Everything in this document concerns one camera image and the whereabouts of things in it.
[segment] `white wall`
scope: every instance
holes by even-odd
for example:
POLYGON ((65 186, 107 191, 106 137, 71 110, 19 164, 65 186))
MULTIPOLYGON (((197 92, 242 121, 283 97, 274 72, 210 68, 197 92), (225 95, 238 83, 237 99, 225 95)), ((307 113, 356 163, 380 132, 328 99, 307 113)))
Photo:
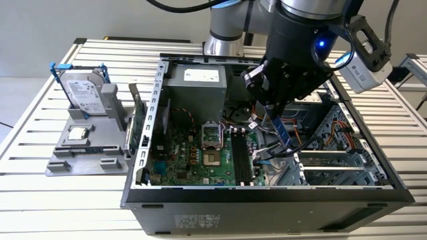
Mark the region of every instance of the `white wall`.
MULTIPOLYGON (((174 6, 193 6, 206 0, 162 0, 174 6)), ((366 15, 384 37, 393 0, 366 0, 366 15)), ((406 53, 427 54, 427 0, 402 0, 393 26, 393 62, 406 53)), ((210 10, 167 13, 145 0, 0 0, 0 76, 47 77, 49 64, 59 61, 75 38, 105 36, 206 40, 210 10)), ((255 44, 266 44, 257 37, 255 44)), ((349 48, 338 42, 337 49, 349 48)))
MULTIPOLYGON (((178 7, 206 0, 162 0, 178 7)), ((167 13, 146 0, 0 0, 0 76, 47 77, 75 38, 186 39, 210 34, 210 10, 167 13)))

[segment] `cable connector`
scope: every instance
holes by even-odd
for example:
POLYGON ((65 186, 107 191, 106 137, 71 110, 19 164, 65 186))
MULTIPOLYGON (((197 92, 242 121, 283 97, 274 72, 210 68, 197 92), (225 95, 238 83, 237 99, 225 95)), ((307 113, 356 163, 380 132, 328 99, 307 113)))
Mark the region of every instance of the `cable connector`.
POLYGON ((354 129, 350 126, 342 127, 337 132, 340 133, 353 133, 354 129))

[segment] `hard drive label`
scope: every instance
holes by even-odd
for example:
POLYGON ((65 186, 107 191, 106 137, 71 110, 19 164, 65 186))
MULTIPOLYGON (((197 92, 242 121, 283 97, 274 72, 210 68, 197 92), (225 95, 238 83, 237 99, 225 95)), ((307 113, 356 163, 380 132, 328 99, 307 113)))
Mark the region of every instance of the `hard drive label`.
POLYGON ((95 84, 89 80, 67 81, 79 108, 89 114, 105 114, 106 109, 95 84))

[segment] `blue drive bracket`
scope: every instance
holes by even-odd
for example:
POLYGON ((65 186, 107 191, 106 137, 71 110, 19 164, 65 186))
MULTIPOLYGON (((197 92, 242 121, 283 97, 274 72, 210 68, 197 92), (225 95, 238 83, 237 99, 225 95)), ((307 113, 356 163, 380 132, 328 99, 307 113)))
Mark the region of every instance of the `blue drive bracket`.
POLYGON ((67 71, 67 70, 97 70, 97 69, 99 69, 102 71, 105 83, 106 84, 111 84, 110 75, 109 75, 109 68, 105 65, 105 63, 102 63, 101 66, 74 66, 73 64, 59 64, 58 67, 55 67, 55 66, 57 66, 57 63, 51 62, 50 71, 51 71, 51 73, 53 73, 53 75, 55 77, 55 81, 59 83, 59 85, 62 87, 62 90, 66 93, 66 96, 67 96, 67 99, 69 99, 69 102, 70 102, 70 105, 71 105, 73 109, 75 109, 75 105, 73 103, 73 100, 71 100, 67 92, 66 92, 65 85, 63 85, 63 82, 62 82, 62 79, 61 79, 61 75, 63 74, 65 71, 67 71))
POLYGON ((290 142, 291 142, 291 136, 289 134, 289 131, 287 131, 287 128, 286 128, 286 125, 283 124, 282 120, 281 120, 281 117, 277 115, 277 116, 269 116, 270 119, 271 119, 271 123, 273 123, 273 126, 274 126, 274 129, 277 130, 278 134, 279 134, 279 140, 283 144, 283 147, 286 148, 289 145, 290 145, 290 142))
POLYGON ((65 93, 66 93, 66 96, 67 96, 67 99, 69 99, 71 108, 75 109, 75 105, 74 105, 74 103, 73 103, 73 100, 71 100, 67 92, 66 92, 66 89, 65 89, 65 85, 63 85, 63 83, 62 83, 61 76, 59 76, 59 74, 58 74, 58 72, 57 72, 58 70, 59 70, 59 71, 70 70, 70 69, 74 67, 74 65, 71 65, 71 64, 59 64, 59 65, 58 65, 58 68, 55 68, 55 65, 57 65, 57 63, 55 63, 55 62, 51 62, 51 64, 50 64, 50 71, 51 71, 51 73, 53 73, 53 75, 54 75, 54 77, 55 77, 55 81, 59 83, 61 88, 62 88, 62 90, 63 90, 65 93))

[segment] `cpu chip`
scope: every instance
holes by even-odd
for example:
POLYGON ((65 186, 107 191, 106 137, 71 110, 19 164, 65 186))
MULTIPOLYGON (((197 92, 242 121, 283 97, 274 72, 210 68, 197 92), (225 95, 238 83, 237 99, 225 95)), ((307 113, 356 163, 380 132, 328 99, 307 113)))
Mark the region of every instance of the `cpu chip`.
POLYGON ((221 151, 205 151, 203 152, 203 165, 218 167, 222 165, 221 151))

